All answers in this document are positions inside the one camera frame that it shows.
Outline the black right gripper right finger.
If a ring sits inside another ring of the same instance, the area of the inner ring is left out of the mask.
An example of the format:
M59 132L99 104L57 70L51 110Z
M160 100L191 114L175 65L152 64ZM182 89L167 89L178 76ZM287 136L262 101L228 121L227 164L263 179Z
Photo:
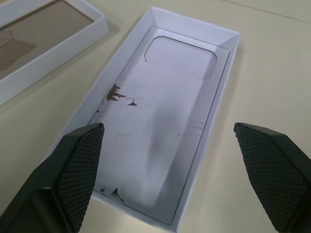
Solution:
M285 134L237 122L249 181L278 233L311 233L311 159Z

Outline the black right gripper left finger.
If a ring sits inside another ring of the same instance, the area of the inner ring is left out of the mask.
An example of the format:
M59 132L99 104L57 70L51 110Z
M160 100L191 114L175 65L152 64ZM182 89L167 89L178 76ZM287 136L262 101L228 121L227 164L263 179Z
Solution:
M64 135L0 216L0 233L78 233L95 185L103 136L101 123Z

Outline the white iPhone box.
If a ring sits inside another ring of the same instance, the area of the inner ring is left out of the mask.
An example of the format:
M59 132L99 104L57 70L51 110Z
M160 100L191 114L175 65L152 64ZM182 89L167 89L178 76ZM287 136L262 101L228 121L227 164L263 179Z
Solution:
M0 0L0 105L108 33L86 0Z

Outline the white phone box base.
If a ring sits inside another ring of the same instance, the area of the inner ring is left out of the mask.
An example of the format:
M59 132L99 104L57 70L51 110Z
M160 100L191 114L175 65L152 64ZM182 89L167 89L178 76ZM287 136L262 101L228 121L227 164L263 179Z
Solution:
M217 116L225 86L235 58L235 53L240 39L240 34L238 32L157 7L149 8L129 33L128 37L124 40L123 44L108 62L106 67L99 74L93 87L87 93L81 105L63 129L63 133L68 133L76 128L93 123L103 124L102 121L95 120L94 117L99 112L103 103L106 100L109 100L109 98L113 95L118 77L121 75L122 71L152 27L167 30L169 32L186 36L200 42L205 42L229 51L229 56L211 105L210 112L207 117L197 151L193 158L181 197L179 199L173 221L170 225L163 224L133 208L128 207L124 203L117 201L115 198L110 198L105 195L103 191L97 190L95 186L92 198L98 202L115 207L145 223L168 231L169 233L178 233L184 213L187 209L187 204L191 197L197 174L200 170L202 159L207 151L213 124Z

